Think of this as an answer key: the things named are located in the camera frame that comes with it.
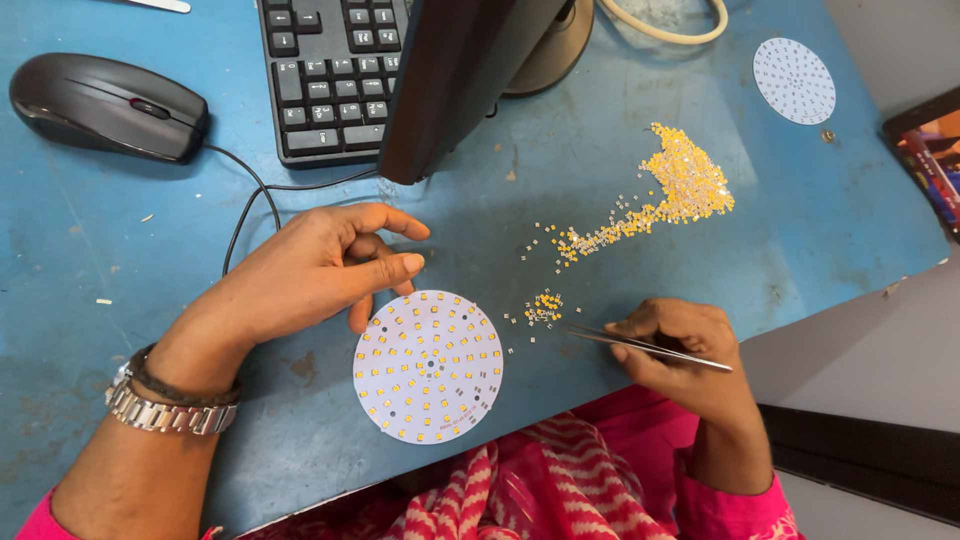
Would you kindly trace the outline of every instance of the circular led circuit board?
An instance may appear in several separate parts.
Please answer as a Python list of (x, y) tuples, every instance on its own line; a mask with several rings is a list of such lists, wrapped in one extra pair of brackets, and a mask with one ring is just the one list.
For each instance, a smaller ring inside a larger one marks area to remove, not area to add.
[(812, 126), (836, 106), (833, 79), (820, 57), (783, 37), (767, 39), (754, 54), (754, 79), (770, 107), (787, 120)]
[(381, 431), (437, 444), (469, 431), (493, 406), (503, 349), (493, 322), (473, 302), (418, 291), (380, 309), (360, 336), (353, 387)]

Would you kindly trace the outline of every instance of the monitor base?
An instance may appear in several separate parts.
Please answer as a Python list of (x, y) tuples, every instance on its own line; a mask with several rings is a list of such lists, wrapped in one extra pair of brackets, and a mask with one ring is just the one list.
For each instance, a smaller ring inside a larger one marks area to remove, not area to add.
[(502, 97), (532, 96), (558, 83), (577, 64), (592, 30), (593, 0), (574, 0), (566, 19), (550, 23)]

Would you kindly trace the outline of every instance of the wristwatch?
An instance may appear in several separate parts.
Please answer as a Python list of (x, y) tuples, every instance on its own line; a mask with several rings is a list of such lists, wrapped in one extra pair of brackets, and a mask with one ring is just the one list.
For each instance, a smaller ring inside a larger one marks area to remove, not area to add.
[(191, 431), (209, 435), (225, 431), (236, 417), (237, 403), (182, 406), (145, 400), (131, 390), (132, 375), (129, 363), (121, 366), (106, 393), (110, 414), (128, 426), (147, 431)]

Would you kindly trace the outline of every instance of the blue table surface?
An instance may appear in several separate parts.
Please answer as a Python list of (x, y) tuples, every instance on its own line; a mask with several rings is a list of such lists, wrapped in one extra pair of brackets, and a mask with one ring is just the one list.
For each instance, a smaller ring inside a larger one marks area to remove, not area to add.
[[(254, 2), (193, 4), (181, 15), (97, 0), (18, 2), (0, 35), (0, 80), (44, 52), (111, 57), (204, 96), (215, 118), (209, 140), (267, 183), (315, 183), (360, 168), (282, 168)], [(678, 27), (702, 31), (704, 5), (684, 8)], [(725, 308), (741, 338), (945, 258), (936, 218), (876, 134), (879, 113), (823, 5), (739, 0), (729, 8), (729, 30), (704, 47), (621, 33), (598, 12), (575, 71), (540, 96), (501, 101), (496, 118), (429, 182), (370, 179), (278, 193), (283, 217), (384, 201), (433, 230), (417, 246), (388, 235), (398, 249), (426, 255), (421, 288), (522, 317), (525, 299), (550, 287), (563, 293), (567, 312), (581, 307), (576, 320), (592, 325), (645, 297), (678, 296)], [(837, 108), (821, 126), (784, 120), (756, 91), (754, 51), (781, 36), (809, 46), (830, 69)], [(561, 275), (542, 243), (524, 252), (531, 239), (547, 238), (536, 221), (592, 231), (606, 223), (617, 195), (644, 201), (648, 190), (660, 193), (651, 175), (636, 177), (637, 164), (659, 149), (644, 131), (652, 121), (685, 129), (723, 167), (734, 211), (658, 224)], [(834, 143), (821, 140), (822, 128), (836, 133)], [(253, 182), (210, 152), (176, 167), (48, 143), (9, 107), (0, 108), (0, 134), (0, 535), (9, 537), (102, 418), (102, 391), (118, 363), (156, 340), (219, 278)], [(270, 227), (261, 200), (235, 256)], [(377, 305), (389, 298), (380, 295)], [(599, 347), (557, 329), (494, 322), (516, 351), (505, 359), (495, 407), (466, 435), (430, 447), (381, 434), (358, 406), (350, 378), (356, 337), (343, 315), (259, 347), (242, 372), (246, 399), (217, 453), (204, 524), (253, 528), (627, 384)]]

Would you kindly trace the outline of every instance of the computer monitor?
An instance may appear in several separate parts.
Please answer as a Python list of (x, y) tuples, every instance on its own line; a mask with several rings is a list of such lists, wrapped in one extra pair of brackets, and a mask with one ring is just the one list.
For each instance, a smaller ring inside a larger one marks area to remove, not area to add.
[(490, 113), (562, 79), (580, 58), (592, 0), (416, 0), (380, 174), (414, 184)]

